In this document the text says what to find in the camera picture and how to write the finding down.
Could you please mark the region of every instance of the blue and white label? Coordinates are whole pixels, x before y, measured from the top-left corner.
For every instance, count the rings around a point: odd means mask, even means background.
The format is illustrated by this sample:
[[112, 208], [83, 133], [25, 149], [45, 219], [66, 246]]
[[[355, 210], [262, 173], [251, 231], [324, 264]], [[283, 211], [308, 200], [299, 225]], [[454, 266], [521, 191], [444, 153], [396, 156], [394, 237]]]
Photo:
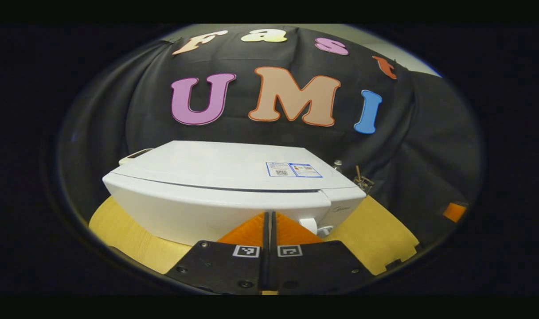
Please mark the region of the blue and white label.
[[323, 177], [310, 164], [266, 162], [266, 167], [270, 176]]

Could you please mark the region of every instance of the wooden surface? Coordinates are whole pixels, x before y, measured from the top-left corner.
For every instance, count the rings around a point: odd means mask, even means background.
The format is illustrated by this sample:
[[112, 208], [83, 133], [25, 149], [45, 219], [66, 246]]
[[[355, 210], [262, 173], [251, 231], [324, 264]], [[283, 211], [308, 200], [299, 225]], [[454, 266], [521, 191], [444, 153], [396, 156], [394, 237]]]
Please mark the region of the wooden surface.
[[[94, 213], [89, 228], [106, 244], [161, 274], [166, 274], [191, 249], [191, 246], [153, 236], [112, 197]], [[371, 196], [324, 240], [342, 241], [373, 275], [386, 271], [385, 266], [397, 259], [405, 261], [412, 257], [419, 244], [417, 238]]]

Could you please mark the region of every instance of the screw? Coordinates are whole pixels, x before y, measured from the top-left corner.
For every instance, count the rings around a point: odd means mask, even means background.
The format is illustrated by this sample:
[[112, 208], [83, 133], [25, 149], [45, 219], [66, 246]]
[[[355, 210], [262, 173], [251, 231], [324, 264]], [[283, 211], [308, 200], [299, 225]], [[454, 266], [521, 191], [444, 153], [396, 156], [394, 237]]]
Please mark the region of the screw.
[[242, 288], [250, 288], [253, 287], [254, 284], [249, 281], [239, 281], [238, 285]]

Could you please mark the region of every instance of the black fabric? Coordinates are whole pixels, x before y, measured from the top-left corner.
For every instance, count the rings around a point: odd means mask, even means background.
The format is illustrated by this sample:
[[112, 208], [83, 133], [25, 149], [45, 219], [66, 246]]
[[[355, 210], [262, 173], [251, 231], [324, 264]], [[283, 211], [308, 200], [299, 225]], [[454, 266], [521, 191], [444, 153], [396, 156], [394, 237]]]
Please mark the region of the black fabric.
[[[282, 29], [288, 40], [240, 40], [257, 28]], [[104, 71], [79, 96], [63, 125], [58, 164], [65, 195], [86, 220], [109, 196], [102, 176], [120, 158], [172, 140], [198, 140], [304, 147], [326, 162], [343, 160], [351, 179], [359, 165], [363, 175], [376, 183], [371, 195], [422, 244], [431, 244], [452, 229], [454, 223], [442, 213], [449, 202], [470, 202], [476, 195], [482, 149], [472, 115], [446, 81], [408, 71], [384, 57], [395, 67], [398, 78], [393, 80], [372, 58], [381, 54], [321, 32], [275, 25], [227, 30], [228, 34], [176, 56], [172, 52], [189, 38], [149, 44]], [[340, 41], [349, 55], [321, 51], [315, 38]], [[289, 70], [300, 87], [317, 75], [341, 81], [334, 126], [308, 125], [302, 116], [292, 122], [285, 116], [273, 122], [249, 119], [259, 97], [261, 77], [254, 70], [260, 66]], [[190, 104], [200, 111], [210, 97], [206, 78], [216, 73], [237, 75], [229, 83], [221, 117], [196, 126], [173, 119], [171, 84], [198, 78]], [[363, 89], [383, 97], [371, 135], [353, 128], [362, 113]], [[279, 105], [276, 110], [282, 113]]]

